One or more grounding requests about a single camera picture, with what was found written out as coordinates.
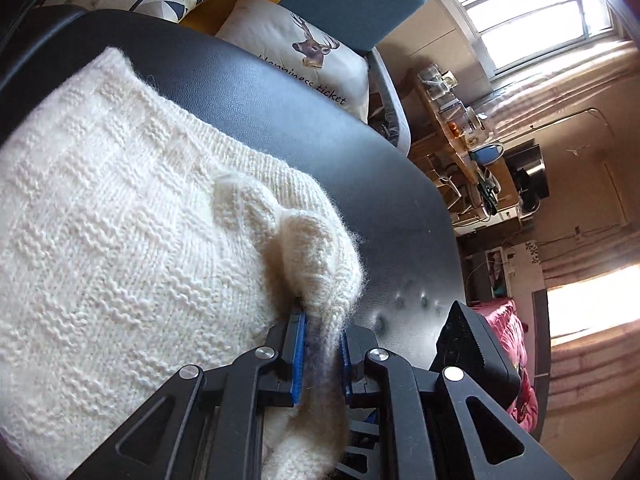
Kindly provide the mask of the cream knitted sweater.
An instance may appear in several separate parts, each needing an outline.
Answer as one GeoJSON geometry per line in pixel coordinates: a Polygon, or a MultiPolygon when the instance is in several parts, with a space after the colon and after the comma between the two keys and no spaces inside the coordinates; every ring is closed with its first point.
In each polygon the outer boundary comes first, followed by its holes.
{"type": "Polygon", "coordinates": [[[361,283],[312,177],[108,48],[2,145],[2,438],[63,479],[180,366],[231,363],[301,304],[302,400],[267,412],[262,474],[326,478],[347,443],[338,338],[361,283]]]}

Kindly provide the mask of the blue folding chair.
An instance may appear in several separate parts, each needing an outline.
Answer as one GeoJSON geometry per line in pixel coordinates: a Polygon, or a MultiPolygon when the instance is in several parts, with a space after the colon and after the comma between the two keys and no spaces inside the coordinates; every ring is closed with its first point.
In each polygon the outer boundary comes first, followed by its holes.
{"type": "Polygon", "coordinates": [[[489,143],[470,151],[470,157],[479,165],[488,166],[499,160],[504,153],[501,143],[489,143]]]}

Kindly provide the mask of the pink garment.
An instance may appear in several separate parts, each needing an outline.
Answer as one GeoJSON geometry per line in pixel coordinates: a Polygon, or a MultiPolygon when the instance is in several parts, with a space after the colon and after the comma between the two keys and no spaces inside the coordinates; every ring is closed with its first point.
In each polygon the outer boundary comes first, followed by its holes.
{"type": "Polygon", "coordinates": [[[520,391],[508,413],[531,434],[538,422],[538,401],[526,368],[525,325],[516,314],[515,302],[509,298],[498,298],[477,304],[473,310],[486,318],[520,376],[520,391]]]}

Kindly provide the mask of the black leather ottoman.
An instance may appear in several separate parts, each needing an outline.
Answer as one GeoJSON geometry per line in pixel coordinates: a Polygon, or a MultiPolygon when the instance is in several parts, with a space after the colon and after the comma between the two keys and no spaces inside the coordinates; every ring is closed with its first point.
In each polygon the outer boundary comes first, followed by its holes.
{"type": "Polygon", "coordinates": [[[32,10],[1,41],[2,132],[108,47],[204,122],[313,176],[358,238],[366,284],[356,323],[412,365],[430,366],[463,296],[442,196],[370,127],[253,55],[126,11],[32,10]]]}

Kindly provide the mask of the wooden side table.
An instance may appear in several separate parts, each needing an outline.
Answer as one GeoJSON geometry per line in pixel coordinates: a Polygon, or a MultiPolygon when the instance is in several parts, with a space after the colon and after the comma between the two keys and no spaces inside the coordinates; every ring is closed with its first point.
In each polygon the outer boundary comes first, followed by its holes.
{"type": "Polygon", "coordinates": [[[457,236],[518,220],[518,192],[503,156],[488,166],[474,162],[473,150],[436,118],[418,73],[408,70],[406,81],[427,118],[426,127],[414,136],[409,159],[436,185],[457,236]]]}

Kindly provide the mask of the black monitor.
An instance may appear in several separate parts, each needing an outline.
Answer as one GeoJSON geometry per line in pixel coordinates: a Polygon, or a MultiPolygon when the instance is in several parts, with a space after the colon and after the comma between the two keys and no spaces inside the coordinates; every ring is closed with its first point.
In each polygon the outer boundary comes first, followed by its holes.
{"type": "Polygon", "coordinates": [[[503,158],[518,192],[520,216],[528,218],[550,195],[547,167],[540,146],[534,141],[527,141],[507,150],[503,158]]]}

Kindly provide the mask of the jars on table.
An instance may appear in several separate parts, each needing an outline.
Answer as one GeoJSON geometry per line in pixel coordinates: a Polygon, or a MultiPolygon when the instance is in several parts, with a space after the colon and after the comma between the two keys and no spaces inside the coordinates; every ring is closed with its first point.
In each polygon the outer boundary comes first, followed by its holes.
{"type": "Polygon", "coordinates": [[[454,94],[458,81],[453,73],[442,73],[437,65],[431,64],[418,73],[418,81],[434,107],[436,118],[467,150],[475,150],[488,140],[489,131],[483,119],[454,94]]]}

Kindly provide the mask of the pink curtain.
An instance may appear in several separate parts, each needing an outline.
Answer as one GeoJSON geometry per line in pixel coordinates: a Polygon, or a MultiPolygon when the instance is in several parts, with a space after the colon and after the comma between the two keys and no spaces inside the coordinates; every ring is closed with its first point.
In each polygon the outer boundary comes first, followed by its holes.
{"type": "Polygon", "coordinates": [[[472,109],[491,141],[508,140],[638,73],[639,50],[632,41],[603,41],[506,77],[472,109]]]}

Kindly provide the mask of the deer print pillow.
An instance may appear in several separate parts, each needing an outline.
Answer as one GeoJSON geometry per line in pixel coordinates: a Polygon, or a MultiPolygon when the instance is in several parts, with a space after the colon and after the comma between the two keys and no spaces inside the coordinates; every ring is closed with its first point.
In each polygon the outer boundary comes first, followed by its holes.
{"type": "Polygon", "coordinates": [[[362,122],[368,119],[366,59],[283,6],[236,0],[216,37],[254,54],[362,122]]]}

